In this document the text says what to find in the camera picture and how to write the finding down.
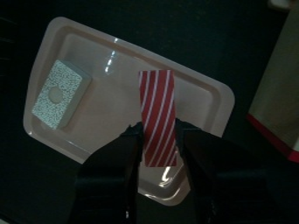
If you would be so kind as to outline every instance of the black surface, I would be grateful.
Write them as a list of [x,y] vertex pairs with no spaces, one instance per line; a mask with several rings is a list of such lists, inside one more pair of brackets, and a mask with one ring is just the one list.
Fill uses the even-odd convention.
[[[66,223],[80,165],[28,137],[23,127],[27,83],[47,24],[64,16],[132,42],[225,82],[237,105],[225,138],[267,165],[286,216],[299,207],[299,167],[283,158],[246,120],[286,14],[267,1],[20,1],[14,66],[0,94],[0,213],[20,223]],[[138,196],[140,223],[195,223],[193,198],[167,207]]]

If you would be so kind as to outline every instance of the white tray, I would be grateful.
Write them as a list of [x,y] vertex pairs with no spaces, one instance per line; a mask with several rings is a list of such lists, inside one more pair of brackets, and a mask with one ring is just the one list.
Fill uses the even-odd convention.
[[[92,77],[70,124],[56,130],[32,114],[55,60],[70,61]],[[55,18],[32,67],[23,118],[30,136],[83,163],[130,124],[142,121],[138,72],[155,69],[174,70],[177,117],[221,137],[234,107],[234,94],[225,84],[124,40]],[[139,192],[167,206],[179,204],[190,191],[178,160],[175,167],[140,164]]]

